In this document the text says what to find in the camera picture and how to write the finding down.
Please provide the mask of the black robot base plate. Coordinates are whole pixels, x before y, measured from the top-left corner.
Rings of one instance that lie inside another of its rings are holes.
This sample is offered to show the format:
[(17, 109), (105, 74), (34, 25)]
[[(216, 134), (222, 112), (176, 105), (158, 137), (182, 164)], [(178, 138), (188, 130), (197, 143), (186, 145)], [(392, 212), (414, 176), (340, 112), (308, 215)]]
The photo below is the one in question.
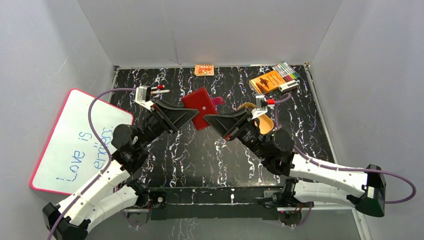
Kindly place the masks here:
[(314, 204), (294, 198), (289, 186), (150, 188), (122, 211), (133, 225), (171, 219), (260, 219), (296, 226)]

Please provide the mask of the red leather card holder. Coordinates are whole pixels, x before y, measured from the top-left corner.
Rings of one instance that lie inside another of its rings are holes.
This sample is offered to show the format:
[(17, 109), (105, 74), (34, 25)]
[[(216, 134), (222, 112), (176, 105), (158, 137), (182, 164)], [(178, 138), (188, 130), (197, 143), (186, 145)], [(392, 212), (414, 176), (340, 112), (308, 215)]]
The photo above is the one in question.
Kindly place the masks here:
[(221, 97), (212, 98), (205, 87), (201, 87), (194, 92), (181, 98), (185, 108), (197, 109), (199, 111), (192, 119), (192, 123), (197, 131), (207, 128), (210, 124), (204, 120), (205, 115), (216, 115), (217, 106), (223, 105), (225, 100)]

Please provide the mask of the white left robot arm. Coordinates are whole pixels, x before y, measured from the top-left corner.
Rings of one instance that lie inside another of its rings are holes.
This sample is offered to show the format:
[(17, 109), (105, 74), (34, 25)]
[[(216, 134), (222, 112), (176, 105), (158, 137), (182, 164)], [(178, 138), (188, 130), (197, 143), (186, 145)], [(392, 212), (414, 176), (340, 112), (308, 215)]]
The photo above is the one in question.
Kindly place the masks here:
[(149, 194), (132, 181), (108, 195), (138, 171), (149, 156), (146, 147), (162, 133), (176, 133), (199, 114), (199, 110), (172, 105), (166, 101), (148, 101), (147, 119), (141, 126), (120, 124), (113, 130), (111, 144), (115, 152), (106, 153), (107, 164), (75, 193), (57, 204), (48, 203), (43, 217), (48, 239), (83, 240), (103, 220), (127, 207), (144, 208)]

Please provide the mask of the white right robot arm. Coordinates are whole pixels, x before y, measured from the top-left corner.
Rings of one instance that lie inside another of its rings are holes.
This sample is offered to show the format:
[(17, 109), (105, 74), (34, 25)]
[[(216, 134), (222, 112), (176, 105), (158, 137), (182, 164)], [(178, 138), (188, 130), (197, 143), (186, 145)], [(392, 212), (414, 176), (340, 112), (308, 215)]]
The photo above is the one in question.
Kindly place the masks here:
[(261, 134), (259, 121), (245, 108), (203, 118), (226, 141), (238, 139), (272, 174), (295, 179), (281, 194), (286, 206), (337, 203), (371, 217), (385, 215), (386, 181), (379, 166), (345, 167), (296, 152), (291, 134), (283, 129)]

